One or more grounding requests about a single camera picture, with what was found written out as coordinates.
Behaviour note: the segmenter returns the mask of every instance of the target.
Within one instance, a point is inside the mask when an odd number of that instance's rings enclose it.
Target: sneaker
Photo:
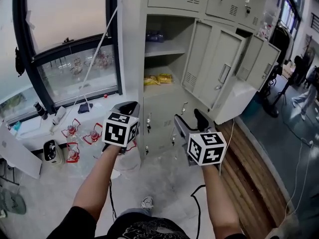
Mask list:
[[[145,197],[144,200],[142,201],[142,209],[147,209],[151,210],[153,208],[153,197]]]

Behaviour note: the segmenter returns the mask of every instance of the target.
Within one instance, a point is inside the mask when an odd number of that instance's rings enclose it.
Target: shelf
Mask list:
[[[173,83],[162,83],[161,85],[147,85],[144,86],[144,98],[150,98],[152,96],[157,96],[169,92],[174,92],[180,90],[182,86],[180,85],[177,77],[172,73],[171,69],[168,66],[160,66],[155,68],[145,69],[144,75],[154,75],[158,74],[172,74]]]
[[[174,40],[165,42],[146,42],[145,57],[155,57],[162,55],[184,54],[185,49],[179,46]]]

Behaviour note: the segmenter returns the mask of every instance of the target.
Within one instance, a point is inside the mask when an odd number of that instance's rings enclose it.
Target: wooden floor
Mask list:
[[[227,142],[232,125],[230,120],[216,126]],[[251,239],[264,239],[283,221],[287,203],[259,153],[236,123],[221,173],[244,233]]]

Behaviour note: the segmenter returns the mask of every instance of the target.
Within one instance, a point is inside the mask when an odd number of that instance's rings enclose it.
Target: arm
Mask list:
[[[202,166],[207,192],[207,205],[216,239],[241,234],[237,212],[214,165]]]
[[[102,153],[89,176],[76,193],[73,206],[90,213],[98,221],[108,195],[109,182],[116,157],[121,147],[110,145]]]

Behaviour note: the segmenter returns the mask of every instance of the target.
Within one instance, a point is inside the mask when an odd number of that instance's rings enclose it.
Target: snack bag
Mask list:
[[[156,76],[150,75],[144,77],[144,85],[160,85]]]
[[[158,81],[160,83],[173,83],[172,74],[160,74],[158,75]]]

